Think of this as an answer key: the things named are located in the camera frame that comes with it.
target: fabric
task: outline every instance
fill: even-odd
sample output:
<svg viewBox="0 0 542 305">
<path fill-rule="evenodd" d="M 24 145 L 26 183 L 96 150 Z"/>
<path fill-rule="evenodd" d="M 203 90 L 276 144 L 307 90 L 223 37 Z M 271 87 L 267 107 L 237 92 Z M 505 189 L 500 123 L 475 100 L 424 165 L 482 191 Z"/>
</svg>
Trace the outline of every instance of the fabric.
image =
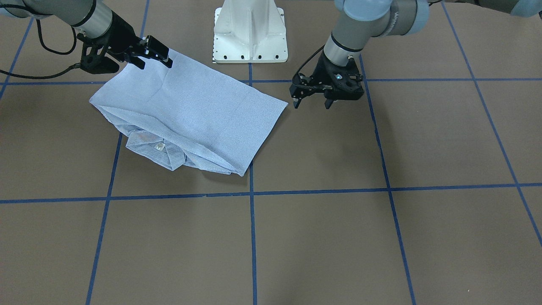
<svg viewBox="0 0 542 305">
<path fill-rule="evenodd" d="M 170 50 L 173 67 L 127 65 L 91 97 L 126 147 L 175 170 L 243 176 L 287 103 Z"/>
</svg>

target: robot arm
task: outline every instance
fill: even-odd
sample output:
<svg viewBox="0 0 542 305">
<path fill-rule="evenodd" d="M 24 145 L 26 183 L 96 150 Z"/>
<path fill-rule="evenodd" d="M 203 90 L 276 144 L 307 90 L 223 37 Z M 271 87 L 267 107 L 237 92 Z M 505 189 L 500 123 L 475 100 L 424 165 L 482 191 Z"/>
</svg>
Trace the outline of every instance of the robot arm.
<svg viewBox="0 0 542 305">
<path fill-rule="evenodd" d="M 92 74 L 114 73 L 119 65 L 105 57 L 130 62 L 140 69 L 145 62 L 139 58 L 156 59 L 168 68 L 169 49 L 153 36 L 141 39 L 133 28 L 101 0 L 0 0 L 1 5 L 15 4 L 26 10 L 6 7 L 16 17 L 44 18 L 55 15 L 79 31 L 77 38 L 83 42 L 81 69 Z"/>
<path fill-rule="evenodd" d="M 290 94 L 297 108 L 301 100 L 323 93 L 325 106 L 333 101 L 357 100 L 363 94 L 362 75 L 354 58 L 371 37 L 407 35 L 420 31 L 429 17 L 429 3 L 438 0 L 335 0 L 341 14 L 310 77 L 294 75 Z M 530 17 L 542 11 L 542 0 L 447 0 L 465 2 Z"/>
</svg>

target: brown floor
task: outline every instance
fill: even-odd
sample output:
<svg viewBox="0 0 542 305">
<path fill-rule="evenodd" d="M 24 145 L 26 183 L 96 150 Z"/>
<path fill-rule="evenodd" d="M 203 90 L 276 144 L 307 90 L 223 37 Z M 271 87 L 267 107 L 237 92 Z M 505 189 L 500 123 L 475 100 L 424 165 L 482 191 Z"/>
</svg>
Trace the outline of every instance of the brown floor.
<svg viewBox="0 0 542 305">
<path fill-rule="evenodd" d="M 106 3 L 290 103 L 338 16 L 277 0 L 288 61 L 217 65 L 223 0 Z M 445 7 L 369 42 L 360 101 L 287 107 L 244 177 L 127 150 L 88 103 L 112 75 L 0 83 L 0 304 L 542 304 L 542 21 Z M 79 60 L 30 21 L 0 18 L 1 69 Z M 43 33 L 69 49 L 55 17 Z"/>
</svg>

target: black cable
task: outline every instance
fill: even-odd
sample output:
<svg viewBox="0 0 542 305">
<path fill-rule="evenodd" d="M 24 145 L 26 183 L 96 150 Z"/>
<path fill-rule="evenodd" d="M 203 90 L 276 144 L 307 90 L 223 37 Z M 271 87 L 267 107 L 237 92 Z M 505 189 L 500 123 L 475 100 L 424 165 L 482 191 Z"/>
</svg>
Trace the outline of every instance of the black cable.
<svg viewBox="0 0 542 305">
<path fill-rule="evenodd" d="M 0 8 L 7 8 L 7 9 L 21 9 L 21 10 L 25 10 L 31 14 L 34 14 L 34 15 L 44 15 L 44 14 L 40 14 L 38 12 L 36 12 L 35 10 L 29 8 L 29 7 L 24 7 L 22 5 L 16 5 L 16 4 L 3 4 L 3 5 L 0 5 Z M 75 29 L 72 28 L 72 33 L 73 33 L 73 45 L 72 45 L 72 48 L 67 51 L 67 52 L 60 52 L 60 51 L 56 51 L 56 50 L 53 50 L 53 49 L 50 49 L 48 48 L 45 43 L 43 42 L 43 35 L 42 35 L 42 31 L 41 31 L 41 20 L 39 19 L 36 19 L 36 25 L 37 25 L 37 36 L 38 38 L 40 39 L 40 44 L 41 46 L 51 52 L 51 53 L 54 53 L 54 54 L 58 54 L 58 55 L 68 55 L 68 54 L 71 54 L 73 52 L 73 50 L 75 50 L 75 46 L 77 45 L 77 35 L 75 33 Z"/>
<path fill-rule="evenodd" d="M 0 9 L 21 9 L 21 10 L 25 10 L 25 11 L 31 13 L 31 14 L 34 14 L 34 15 L 43 15 L 43 14 L 40 14 L 40 13 L 36 12 L 35 10 L 33 10 L 31 8 L 27 8 L 27 7 L 24 7 L 22 5 L 15 5 L 15 4 L 0 4 Z M 72 30 L 73 30 L 73 35 L 74 35 L 74 44 L 73 44 L 71 50 L 68 51 L 68 52 L 58 52 L 58 51 L 49 49 L 48 47 L 45 46 L 45 43 L 43 43 L 43 38 L 42 38 L 42 35 L 41 35 L 40 20 L 36 19 L 36 23 L 37 23 L 37 26 L 38 26 L 37 31 L 38 31 L 38 37 L 40 38 L 40 44 L 45 50 L 47 50 L 49 52 L 52 52 L 52 53 L 55 53 L 55 54 L 60 54 L 60 55 L 67 55 L 67 54 L 70 54 L 71 52 L 73 52 L 73 50 L 75 49 L 75 45 L 77 43 L 76 36 L 75 36 L 75 30 L 73 28 L 72 28 Z M 53 74 L 53 75 L 42 76 L 42 77 L 31 76 L 31 75 L 20 75 L 20 74 L 4 71 L 2 69 L 0 69 L 0 73 L 9 75 L 11 77 L 17 77 L 17 78 L 51 79 L 51 78 L 55 78 L 55 77 L 59 77 L 61 75 L 64 75 L 64 74 L 68 73 L 69 71 L 71 71 L 73 69 L 79 69 L 79 68 L 81 68 L 81 64 L 80 63 L 74 63 L 73 65 L 69 66 L 68 68 L 66 68 L 62 72 L 59 72 L 59 73 L 56 73 L 56 74 Z"/>
<path fill-rule="evenodd" d="M 36 25 L 37 25 L 37 36 L 40 39 L 41 46 L 45 50 L 47 50 L 47 51 L 49 51 L 51 53 L 54 53 L 54 54 L 58 54 L 58 55 L 68 55 L 68 54 L 71 54 L 73 52 L 73 50 L 75 50 L 75 46 L 77 45 L 77 34 L 75 33 L 74 28 L 71 27 L 72 33 L 73 33 L 73 45 L 72 45 L 72 48 L 67 52 L 60 52 L 60 51 L 56 51 L 56 50 L 48 48 L 45 45 L 45 43 L 43 42 L 43 35 L 42 35 L 42 32 L 41 32 L 41 21 L 39 19 L 36 19 Z"/>
<path fill-rule="evenodd" d="M 35 76 L 29 76 L 29 75 L 20 75 L 20 74 L 15 74 L 15 73 L 11 73 L 11 72 L 8 72 L 8 71 L 4 71 L 4 70 L 1 70 L 0 69 L 0 73 L 3 73 L 3 74 L 6 74 L 6 75 L 9 75 L 11 77 L 18 77 L 18 78 L 26 78 L 26 79 L 51 79 L 51 78 L 55 78 L 55 77 L 59 77 L 61 75 L 64 75 L 66 73 L 68 73 L 69 71 L 73 70 L 73 69 L 79 69 L 81 68 L 81 64 L 78 62 L 78 63 L 74 63 L 73 65 L 69 66 L 68 68 L 66 68 L 66 70 L 62 71 L 62 72 L 58 72 L 56 74 L 53 74 L 53 75 L 48 75 L 48 76 L 44 76 L 44 77 L 35 77 Z"/>
<path fill-rule="evenodd" d="M 301 67 L 299 67 L 299 69 L 297 70 L 297 72 L 295 72 L 295 75 L 299 74 L 299 72 L 301 71 L 301 69 L 303 69 L 303 67 L 309 62 L 311 61 L 311 59 L 313 57 L 315 57 L 318 53 L 320 53 L 320 51 L 323 50 L 324 46 L 321 46 L 316 52 L 314 52 L 314 54 L 311 55 L 311 57 L 309 57 L 302 65 Z"/>
<path fill-rule="evenodd" d="M 438 1 L 435 1 L 435 2 L 429 2 L 429 6 L 435 4 L 435 3 L 439 3 L 439 2 L 442 2 L 442 0 L 438 0 Z"/>
</svg>

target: blue tape line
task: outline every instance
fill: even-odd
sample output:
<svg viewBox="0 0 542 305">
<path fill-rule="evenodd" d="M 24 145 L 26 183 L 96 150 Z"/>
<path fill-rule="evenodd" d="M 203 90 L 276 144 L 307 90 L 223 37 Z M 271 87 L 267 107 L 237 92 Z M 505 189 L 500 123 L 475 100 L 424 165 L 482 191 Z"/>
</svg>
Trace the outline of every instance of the blue tape line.
<svg viewBox="0 0 542 305">
<path fill-rule="evenodd" d="M 476 78 L 478 81 L 542 81 L 542 78 Z"/>
<path fill-rule="evenodd" d="M 476 86 L 476 90 L 478 91 L 478 95 L 480 97 L 480 100 L 482 101 L 483 108 L 486 112 L 487 119 L 489 120 L 489 123 L 491 124 L 491 128 L 493 129 L 493 133 L 495 134 L 495 137 L 497 138 L 497 142 L 499 143 L 499 147 L 501 148 L 502 155 L 504 156 L 506 160 L 506 164 L 508 165 L 508 169 L 510 170 L 510 174 L 512 175 L 512 179 L 514 180 L 514 184 L 516 185 L 516 188 L 518 190 L 519 196 L 521 197 L 521 202 L 523 202 L 523 206 L 525 207 L 525 211 L 527 212 L 527 215 L 529 217 L 529 220 L 531 221 L 531 225 L 533 226 L 534 232 L 537 235 L 538 242 L 540 243 L 540 246 L 542 246 L 542 236 L 540 235 L 540 231 L 538 230 L 537 224 L 534 221 L 533 215 L 531 213 L 531 209 L 529 208 L 529 205 L 527 204 L 527 201 L 525 200 L 525 197 L 523 195 L 523 191 L 521 190 L 521 187 L 518 182 L 518 178 L 516 177 L 514 173 L 514 169 L 512 168 L 512 164 L 510 163 L 510 159 L 508 158 L 508 155 L 506 154 L 505 147 L 501 141 L 501 138 L 499 136 L 499 133 L 497 132 L 497 128 L 495 127 L 495 124 L 493 123 L 493 119 L 491 118 L 491 114 L 489 113 L 489 109 L 487 108 L 486 101 L 483 98 L 482 91 L 480 90 L 480 86 L 478 85 L 478 82 L 476 81 L 476 78 L 474 77 L 473 70 L 470 66 L 469 60 L 467 59 L 467 54 L 465 53 L 463 49 L 463 45 L 461 44 L 461 41 L 459 41 L 459 37 L 457 35 L 457 32 L 455 31 L 454 25 L 451 21 L 450 15 L 448 14 L 448 10 L 446 9 L 446 6 L 444 5 L 444 2 L 441 2 L 441 6 L 444 9 L 444 13 L 446 14 L 446 18 L 448 19 L 448 23 L 450 24 L 451 30 L 454 33 L 455 40 L 457 41 L 457 45 L 459 46 L 459 49 L 461 50 L 461 54 L 463 54 L 463 58 L 465 60 L 465 63 L 467 64 L 467 68 L 469 69 L 470 76 L 472 77 L 472 81 L 474 82 L 474 85 Z"/>
<path fill-rule="evenodd" d="M 111 193 L 113 192 L 113 184 L 115 182 L 115 173 L 117 172 L 117 163 L 119 161 L 121 142 L 122 142 L 122 133 L 119 133 L 119 139 L 117 141 L 117 150 L 115 151 L 115 159 L 113 160 L 113 168 L 111 169 L 111 180 L 109 181 L 109 187 L 107 189 L 108 198 L 111 197 Z M 92 264 L 91 280 L 88 284 L 87 300 L 85 303 L 86 305 L 90 305 L 91 303 L 92 290 L 94 289 L 94 280 L 96 279 L 96 270 L 98 269 L 98 260 L 100 259 L 101 244 L 102 244 L 102 240 L 104 239 L 105 223 L 107 221 L 107 212 L 109 211 L 110 202 L 111 202 L 110 200 L 107 200 L 104 205 L 104 214 L 102 215 L 102 222 L 100 225 L 100 234 L 98 235 L 98 244 L 96 245 L 96 253 L 94 254 L 94 263 Z"/>
<path fill-rule="evenodd" d="M 389 81 L 472 81 L 470 78 L 372 78 L 367 79 L 370 82 L 389 82 Z"/>
<path fill-rule="evenodd" d="M 107 197 L 78 197 L 78 198 L 39 198 L 39 199 L 4 199 L 0 205 L 7 204 L 40 204 L 52 202 L 104 201 Z"/>
<path fill-rule="evenodd" d="M 34 18 L 30 18 L 30 21 L 28 22 L 28 26 L 26 31 L 24 32 L 23 38 L 21 39 L 21 43 L 19 44 L 19 48 L 17 49 L 17 53 L 15 53 L 15 57 L 13 58 L 13 62 L 11 62 L 11 67 L 9 67 L 9 73 L 13 73 L 13 69 L 15 68 L 15 64 L 17 63 L 17 59 L 19 58 L 19 55 L 21 54 L 21 50 L 23 49 L 24 42 L 27 40 L 28 32 L 30 32 L 30 28 L 32 27 L 32 23 L 34 22 Z M 4 80 L 4 85 L 2 86 L 2 89 L 0 90 L 0 99 L 4 96 L 4 91 L 9 83 L 10 76 L 8 75 Z"/>
<path fill-rule="evenodd" d="M 8 86 L 24 85 L 103 85 L 106 81 L 43 81 L 43 82 L 10 82 Z"/>
<path fill-rule="evenodd" d="M 363 65 L 363 58 L 360 55 L 359 56 L 359 63 L 362 68 L 362 74 L 367 75 L 365 73 L 365 66 Z M 363 80 L 363 83 L 365 85 L 365 94 L 367 94 L 367 101 L 369 102 L 369 110 L 371 112 L 371 119 L 373 121 L 373 124 L 375 125 L 375 136 L 376 136 L 376 142 L 378 144 L 378 149 L 380 150 L 380 157 L 382 159 L 382 170 L 384 171 L 384 178 L 386 180 L 386 187 L 388 191 L 388 198 L 390 200 L 390 206 L 391 206 L 391 212 L 393 214 L 393 221 L 395 223 L 395 231 L 397 233 L 397 240 L 399 242 L 399 248 L 401 250 L 401 257 L 403 258 L 403 266 L 405 269 L 405 275 L 406 275 L 406 281 L 408 283 L 408 288 L 410 291 L 410 299 L 412 301 L 412 305 L 416 305 L 416 297 L 414 295 L 414 288 L 412 287 L 412 280 L 410 278 L 410 270 L 408 268 L 408 261 L 407 261 L 407 254 L 405 253 L 404 245 L 403 245 L 403 237 L 401 235 L 401 228 L 399 226 L 399 220 L 397 219 L 397 212 L 395 209 L 395 202 L 393 200 L 393 193 L 391 190 L 390 185 L 390 179 L 388 177 L 388 170 L 386 168 L 386 161 L 384 159 L 384 151 L 382 149 L 382 143 L 380 141 L 380 135 L 378 133 L 378 126 L 376 123 L 376 117 L 375 117 L 375 110 L 372 106 L 372 100 L 371 100 L 371 92 L 369 91 L 369 83 L 366 79 Z"/>
<path fill-rule="evenodd" d="M 520 183 L 520 187 L 542 187 L 542 182 Z M 512 183 L 494 185 L 454 185 L 454 186 L 419 186 L 419 187 L 392 187 L 392 192 L 410 192 L 416 190 L 446 190 L 446 189 L 484 189 L 516 187 Z M 352 188 L 352 189 L 309 189 L 309 190 L 269 190 L 254 192 L 254 196 L 273 195 L 311 195 L 311 194 L 341 194 L 341 193 L 378 193 L 387 192 L 387 188 Z M 231 197 L 250 196 L 250 192 L 238 193 L 207 193 L 207 194 L 171 194 L 171 195 L 135 195 L 110 197 L 75 197 L 75 198 L 38 198 L 38 199 L 2 199 L 0 204 L 36 204 L 51 202 L 80 202 L 80 201 L 121 201 L 121 200 L 148 200 L 148 199 L 180 199 L 202 197 Z"/>
<path fill-rule="evenodd" d="M 512 183 L 504 183 L 497 185 L 457 185 L 457 186 L 419 186 L 419 187 L 392 187 L 393 192 L 405 192 L 413 190 L 445 190 L 445 189 L 477 189 L 477 188 L 507 188 L 516 187 Z"/>
<path fill-rule="evenodd" d="M 252 82 L 292 82 L 291 79 L 253 79 Z"/>
<path fill-rule="evenodd" d="M 252 63 L 248 63 L 248 85 L 252 87 L 252 83 L 254 83 L 254 80 L 252 79 Z"/>
<path fill-rule="evenodd" d="M 149 5 L 151 0 L 147 0 L 145 4 L 145 12 L 143 13 L 143 23 L 141 24 L 141 32 L 139 32 L 139 37 L 143 38 L 143 32 L 145 31 L 145 26 L 147 24 L 147 14 L 149 13 Z"/>
<path fill-rule="evenodd" d="M 542 183 L 520 183 L 520 187 L 542 186 Z"/>
<path fill-rule="evenodd" d="M 258 304 L 256 276 L 256 222 L 254 217 L 254 164 L 250 163 L 250 236 L 252 244 L 252 304 Z"/>
<path fill-rule="evenodd" d="M 256 196 L 269 195 L 309 195 L 309 194 L 341 194 L 341 193 L 375 193 L 387 192 L 387 188 L 355 188 L 355 189 L 309 189 L 309 190 L 270 190 L 254 192 Z"/>
</svg>

